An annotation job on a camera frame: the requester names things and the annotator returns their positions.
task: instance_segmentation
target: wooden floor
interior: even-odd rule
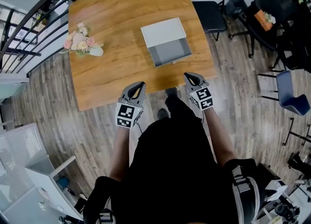
[[[288,169],[291,152],[308,154],[311,147],[301,145],[302,140],[291,136],[282,146],[290,127],[290,117],[295,117],[293,131],[305,135],[311,113],[304,117],[282,109],[278,102],[260,98],[275,96],[274,78],[258,77],[268,71],[275,55],[256,43],[255,56],[248,58],[249,42],[238,36],[233,40],[228,33],[243,31],[237,21],[230,20],[228,31],[220,34],[218,42],[208,35],[218,77],[209,80],[215,109],[231,135],[238,158],[254,158],[271,165],[285,183],[292,184],[297,175]],[[295,95],[306,94],[311,101],[311,75],[305,71],[292,71]],[[178,88],[179,96],[188,104],[184,86]],[[157,111],[165,107],[165,94],[160,91],[145,96],[144,113],[139,120],[142,130],[156,119]],[[202,113],[191,106],[201,117]],[[2,106],[5,119],[14,115],[16,125],[36,122],[43,142],[54,166],[75,154],[76,162],[65,170],[77,193],[89,195],[96,178],[107,175],[116,131],[115,104],[79,112],[74,96],[70,64],[67,54],[57,54],[31,73],[30,83],[24,92],[6,100]],[[130,154],[134,153],[140,130],[131,131]]]

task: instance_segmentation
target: metal railing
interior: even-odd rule
[[[35,56],[41,56],[41,51],[44,50],[47,46],[49,46],[52,42],[60,38],[61,36],[65,35],[68,30],[63,31],[61,34],[53,38],[50,42],[45,44],[42,48],[35,51],[36,48],[39,48],[39,45],[42,44],[44,41],[47,40],[47,38],[51,37],[54,33],[56,33],[58,30],[60,30],[62,27],[68,24],[68,21],[65,21],[61,25],[59,25],[57,28],[53,29],[49,34],[47,34],[45,37],[43,37],[40,41],[36,42],[38,36],[41,35],[47,28],[49,28],[52,24],[54,24],[56,21],[61,19],[62,17],[66,16],[69,12],[69,10],[65,10],[62,14],[54,18],[53,20],[49,21],[49,23],[43,27],[40,31],[35,31],[34,28],[37,27],[42,20],[44,20],[47,16],[49,16],[55,9],[63,5],[65,2],[71,2],[76,0],[61,0],[59,3],[57,3],[54,7],[52,7],[50,10],[48,10],[46,13],[43,13],[39,19],[31,26],[31,28],[26,28],[24,25],[31,19],[33,16],[44,6],[48,1],[50,0],[40,0],[27,14],[26,16],[20,21],[18,25],[10,23],[12,14],[9,15],[7,18],[7,21],[5,23],[5,27],[3,30],[2,35],[2,42],[1,42],[1,53],[0,53],[0,73],[18,73],[20,72]],[[10,26],[14,26],[15,30],[13,33],[8,37],[8,32],[10,29]],[[17,34],[21,30],[26,30],[26,34],[19,38],[17,37]],[[32,38],[26,38],[28,37],[29,33],[35,34]],[[15,48],[11,48],[10,45],[13,41],[18,41]],[[25,44],[22,49],[19,49],[20,44]],[[3,64],[3,56],[8,55],[6,58],[6,61]]]

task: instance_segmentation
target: wooden table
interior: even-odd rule
[[[155,68],[140,28],[179,17],[193,55],[176,64]],[[138,81],[146,93],[184,84],[183,73],[206,79],[216,76],[211,53],[191,0],[77,0],[69,7],[69,32],[83,22],[104,55],[79,58],[70,52],[70,65],[80,111],[113,103],[123,89]]]

